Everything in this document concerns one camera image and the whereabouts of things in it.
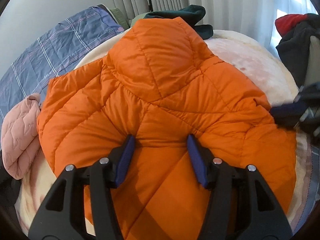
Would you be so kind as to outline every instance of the bed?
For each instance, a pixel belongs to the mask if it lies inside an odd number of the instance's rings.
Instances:
[[[126,32],[114,36],[90,51],[75,68],[106,55],[109,49]],[[233,64],[246,74],[267,95],[271,104],[292,101],[298,93],[291,74],[284,65],[253,39],[231,31],[214,31],[214,37],[205,41],[221,59]],[[318,189],[319,149],[313,147],[310,138],[297,133],[296,175],[297,181],[287,218],[292,230],[297,232],[306,221],[316,200]],[[23,232],[27,235],[32,220],[43,198],[55,181],[47,161],[38,155],[31,170],[22,180],[19,198],[15,204]],[[92,224],[86,220],[88,233],[94,235]]]

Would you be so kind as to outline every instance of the dark green garment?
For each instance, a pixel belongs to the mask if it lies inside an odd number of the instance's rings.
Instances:
[[[189,24],[203,40],[207,40],[213,36],[213,27],[209,24],[196,25],[205,16],[205,8],[200,5],[189,5],[179,11],[159,11],[147,13],[144,17],[147,18],[161,18],[174,19],[181,17],[187,24]]]

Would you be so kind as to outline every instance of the mattress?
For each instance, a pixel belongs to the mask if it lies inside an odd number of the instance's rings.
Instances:
[[[214,38],[205,41],[214,54],[233,64],[246,74],[267,95],[271,104],[292,101],[298,89],[287,69],[267,50],[251,38],[231,32],[214,31]],[[105,41],[77,64],[81,67],[106,55],[109,49],[125,33]],[[303,132],[297,133],[297,182],[287,218],[296,232],[306,221],[315,201],[318,185],[318,149],[312,147],[310,139]],[[22,180],[22,187],[15,208],[21,228],[28,234],[32,220],[51,185],[55,181],[47,161],[38,155],[31,170]],[[93,225],[86,220],[87,231],[94,235]]]
[[[122,31],[106,10],[94,6],[39,37],[11,63],[0,80],[0,127],[18,102],[37,92],[42,103],[51,78],[73,70],[92,49]]]

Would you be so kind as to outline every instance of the red fabric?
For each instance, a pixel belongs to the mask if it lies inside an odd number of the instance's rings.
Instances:
[[[276,19],[275,25],[281,37],[285,36],[298,23],[308,19],[307,14],[287,14]]]

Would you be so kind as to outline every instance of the white stripe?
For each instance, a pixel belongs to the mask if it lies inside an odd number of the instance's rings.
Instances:
[[[73,27],[73,25],[71,24],[71,22],[69,22],[68,19],[66,19],[66,21],[69,23],[69,25],[71,26],[71,28],[73,29],[74,33],[76,34],[78,40],[82,43],[82,45],[87,49],[88,52],[90,52],[90,49],[88,48],[88,46],[83,42],[83,40],[81,39],[81,37],[78,35],[77,30]]]
[[[38,40],[38,42],[39,42],[39,44],[40,44],[40,47],[41,47],[41,49],[42,49],[42,52],[43,52],[43,54],[44,54],[44,56],[45,56],[45,58],[46,58],[47,62],[49,63],[49,65],[50,65],[50,67],[51,67],[52,71],[55,73],[56,77],[58,77],[59,75],[58,75],[57,71],[54,69],[54,67],[53,67],[53,65],[52,65],[52,63],[51,63],[51,61],[50,61],[50,59],[49,59],[49,57],[48,57],[47,53],[45,52],[45,50],[44,50],[44,47],[43,47],[43,45],[42,45],[41,40],[40,40],[39,38],[38,38],[37,40]]]
[[[4,120],[4,116],[2,114],[1,108],[0,108],[0,114],[1,114],[2,120]]]
[[[24,97],[26,98],[26,97],[27,97],[27,95],[26,95],[26,93],[24,92],[23,87],[22,87],[22,85],[21,85],[21,83],[20,83],[20,80],[19,80],[19,77],[18,77],[17,71],[16,71],[16,69],[15,69],[15,67],[14,67],[14,64],[13,64],[13,63],[11,63],[11,66],[12,66],[12,69],[13,69],[14,75],[16,76],[16,79],[17,79],[17,81],[18,81],[18,85],[19,85],[19,87],[20,87],[20,89],[21,89],[21,91],[22,91],[22,93],[23,93]]]

